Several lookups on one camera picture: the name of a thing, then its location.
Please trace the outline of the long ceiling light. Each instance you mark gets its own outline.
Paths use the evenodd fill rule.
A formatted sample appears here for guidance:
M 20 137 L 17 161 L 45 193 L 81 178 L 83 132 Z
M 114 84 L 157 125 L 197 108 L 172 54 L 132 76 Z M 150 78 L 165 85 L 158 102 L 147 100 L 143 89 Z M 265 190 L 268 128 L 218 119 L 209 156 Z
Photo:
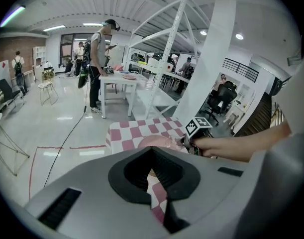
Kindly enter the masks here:
M 20 14 L 22 11 L 25 10 L 25 6 L 21 5 L 13 10 L 9 15 L 7 15 L 1 22 L 0 27 L 5 27 L 14 17 Z

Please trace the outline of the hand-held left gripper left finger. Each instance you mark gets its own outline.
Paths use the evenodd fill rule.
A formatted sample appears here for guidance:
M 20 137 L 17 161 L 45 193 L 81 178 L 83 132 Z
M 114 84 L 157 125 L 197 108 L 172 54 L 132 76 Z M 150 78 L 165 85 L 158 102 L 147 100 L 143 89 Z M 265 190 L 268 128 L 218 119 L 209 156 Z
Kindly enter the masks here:
M 84 162 L 44 189 L 25 206 L 29 227 L 41 239 L 165 239 L 167 230 L 150 205 L 129 203 L 110 186 L 112 166 L 137 149 Z M 77 195 L 57 228 L 41 218 L 65 191 Z

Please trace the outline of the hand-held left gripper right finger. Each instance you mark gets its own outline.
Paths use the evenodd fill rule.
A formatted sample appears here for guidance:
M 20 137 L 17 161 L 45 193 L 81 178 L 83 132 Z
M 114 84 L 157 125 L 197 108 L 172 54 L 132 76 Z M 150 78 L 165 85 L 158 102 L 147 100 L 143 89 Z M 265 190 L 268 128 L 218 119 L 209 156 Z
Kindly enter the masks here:
M 152 147 L 152 169 L 166 192 L 163 223 L 152 234 L 235 235 L 243 205 L 236 185 L 245 163 Z

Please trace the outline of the white pillar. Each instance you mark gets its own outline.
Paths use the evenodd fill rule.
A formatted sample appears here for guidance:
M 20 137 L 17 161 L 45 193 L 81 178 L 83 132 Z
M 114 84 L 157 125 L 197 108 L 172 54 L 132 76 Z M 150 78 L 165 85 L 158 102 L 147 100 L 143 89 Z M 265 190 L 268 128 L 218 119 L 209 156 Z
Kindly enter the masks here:
M 196 69 L 173 114 L 183 125 L 198 113 L 221 70 L 230 46 L 235 15 L 236 0 L 215 0 Z

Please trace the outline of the white ornate table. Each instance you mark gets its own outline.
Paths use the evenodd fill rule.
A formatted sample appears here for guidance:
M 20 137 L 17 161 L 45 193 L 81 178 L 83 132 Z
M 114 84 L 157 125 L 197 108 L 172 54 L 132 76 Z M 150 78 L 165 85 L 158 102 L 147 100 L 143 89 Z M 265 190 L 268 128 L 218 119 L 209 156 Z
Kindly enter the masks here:
M 228 112 L 226 113 L 223 123 L 229 121 L 229 126 L 231 134 L 234 135 L 234 128 L 240 122 L 242 117 L 246 114 L 247 109 L 249 108 L 248 102 L 241 102 L 238 100 L 233 101 Z

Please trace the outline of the black railing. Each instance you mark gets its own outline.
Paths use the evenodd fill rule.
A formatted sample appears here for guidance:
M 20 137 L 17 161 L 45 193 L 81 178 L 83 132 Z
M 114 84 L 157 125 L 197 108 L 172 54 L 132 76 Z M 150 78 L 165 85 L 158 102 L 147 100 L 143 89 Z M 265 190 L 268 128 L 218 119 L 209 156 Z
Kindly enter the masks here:
M 251 67 L 248 67 L 242 63 L 239 63 L 229 58 L 225 58 L 222 66 L 226 69 L 235 72 L 236 74 L 247 78 L 248 80 L 254 83 L 256 82 L 259 75 L 259 72 L 252 69 Z

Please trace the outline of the white stool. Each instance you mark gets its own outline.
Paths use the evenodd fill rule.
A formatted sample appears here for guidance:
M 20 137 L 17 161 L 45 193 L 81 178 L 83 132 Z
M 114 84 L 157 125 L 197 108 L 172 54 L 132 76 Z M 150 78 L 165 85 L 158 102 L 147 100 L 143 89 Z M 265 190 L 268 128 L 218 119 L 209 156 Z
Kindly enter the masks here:
M 59 95 L 53 84 L 55 73 L 52 69 L 49 69 L 43 71 L 41 76 L 42 82 L 37 85 L 40 104 L 43 106 L 47 101 L 49 101 L 50 105 L 54 105 L 59 99 Z

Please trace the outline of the black office chair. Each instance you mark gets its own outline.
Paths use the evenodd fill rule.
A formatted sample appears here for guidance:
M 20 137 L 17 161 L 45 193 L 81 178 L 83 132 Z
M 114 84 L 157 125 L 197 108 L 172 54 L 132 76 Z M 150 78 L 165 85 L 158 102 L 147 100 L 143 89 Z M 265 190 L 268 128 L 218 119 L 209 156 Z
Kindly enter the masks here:
M 226 112 L 227 106 L 237 97 L 236 89 L 235 83 L 226 81 L 220 84 L 217 92 L 209 98 L 207 102 L 209 110 L 203 112 L 209 115 L 208 120 L 213 118 L 216 121 L 216 126 L 219 125 L 219 121 L 214 114 L 220 115 Z

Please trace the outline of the black low chair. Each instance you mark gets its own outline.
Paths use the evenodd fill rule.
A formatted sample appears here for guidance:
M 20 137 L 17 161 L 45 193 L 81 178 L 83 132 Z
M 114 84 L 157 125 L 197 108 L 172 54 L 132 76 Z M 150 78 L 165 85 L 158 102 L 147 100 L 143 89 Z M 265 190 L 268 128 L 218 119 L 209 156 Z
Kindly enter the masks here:
M 5 79 L 0 80 L 0 90 L 3 95 L 3 103 L 8 107 L 11 103 L 14 103 L 14 107 L 16 108 L 16 99 L 18 97 L 21 98 L 21 104 L 19 109 L 25 104 L 23 93 L 21 90 L 13 90 L 12 87 L 8 84 Z

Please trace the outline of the person's right forearm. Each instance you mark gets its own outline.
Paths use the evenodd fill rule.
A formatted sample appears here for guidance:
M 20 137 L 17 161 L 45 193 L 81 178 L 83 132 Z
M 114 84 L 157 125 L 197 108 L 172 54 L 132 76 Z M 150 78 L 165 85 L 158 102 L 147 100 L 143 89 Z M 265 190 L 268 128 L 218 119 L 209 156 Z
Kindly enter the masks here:
M 262 132 L 240 137 L 201 137 L 193 144 L 201 150 L 204 157 L 219 158 L 248 162 L 257 151 L 269 150 L 280 140 L 290 136 L 291 129 L 287 121 Z

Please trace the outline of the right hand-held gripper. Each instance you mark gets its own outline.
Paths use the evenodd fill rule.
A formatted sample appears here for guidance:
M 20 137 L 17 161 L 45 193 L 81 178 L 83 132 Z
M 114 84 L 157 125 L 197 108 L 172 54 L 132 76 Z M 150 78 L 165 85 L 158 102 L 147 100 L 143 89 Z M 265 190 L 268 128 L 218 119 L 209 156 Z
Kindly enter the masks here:
M 189 154 L 202 156 L 202 151 L 193 143 L 194 140 L 202 137 L 211 137 L 212 125 L 206 118 L 193 117 L 185 126 L 185 134 L 180 138 L 180 145 L 184 146 Z

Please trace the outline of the checkered cloth table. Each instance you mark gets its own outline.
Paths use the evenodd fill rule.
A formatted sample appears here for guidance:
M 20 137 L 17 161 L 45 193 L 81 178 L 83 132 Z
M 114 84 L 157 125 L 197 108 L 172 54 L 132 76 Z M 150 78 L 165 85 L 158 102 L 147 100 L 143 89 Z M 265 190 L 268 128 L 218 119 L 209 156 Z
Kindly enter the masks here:
M 116 154 L 138 148 L 144 137 L 153 134 L 180 138 L 185 134 L 185 129 L 174 117 L 114 122 L 107 131 L 106 143 L 111 153 Z M 147 180 L 147 193 L 152 199 L 151 211 L 160 223 L 163 223 L 167 204 L 166 192 L 153 170 L 150 171 Z

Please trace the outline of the white metal shelf rack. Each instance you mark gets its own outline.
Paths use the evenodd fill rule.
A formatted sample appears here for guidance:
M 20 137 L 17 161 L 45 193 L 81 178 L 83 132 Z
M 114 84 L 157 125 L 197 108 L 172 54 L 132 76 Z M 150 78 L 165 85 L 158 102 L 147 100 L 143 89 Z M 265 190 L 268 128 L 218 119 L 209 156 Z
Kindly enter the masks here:
M 154 75 L 151 85 L 137 96 L 145 106 L 144 119 L 159 118 L 180 100 L 174 100 L 164 88 L 170 83 L 188 82 L 187 78 L 174 71 L 169 63 L 172 55 L 200 56 L 200 37 L 207 33 L 210 19 L 195 0 L 174 0 L 143 20 L 132 31 L 129 51 L 143 51 L 147 55 L 145 63 L 127 57 L 127 66 L 137 66 Z

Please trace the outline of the pink plate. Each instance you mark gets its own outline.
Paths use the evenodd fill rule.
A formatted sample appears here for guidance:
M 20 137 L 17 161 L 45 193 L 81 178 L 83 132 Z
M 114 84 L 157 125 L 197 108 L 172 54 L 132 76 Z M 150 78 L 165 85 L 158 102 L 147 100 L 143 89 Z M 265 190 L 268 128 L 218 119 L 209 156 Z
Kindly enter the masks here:
M 142 147 L 164 147 L 175 151 L 180 151 L 183 153 L 188 153 L 187 149 L 181 145 L 180 138 L 175 138 L 172 136 L 165 137 L 162 135 L 149 135 L 144 137 L 138 144 L 138 148 Z

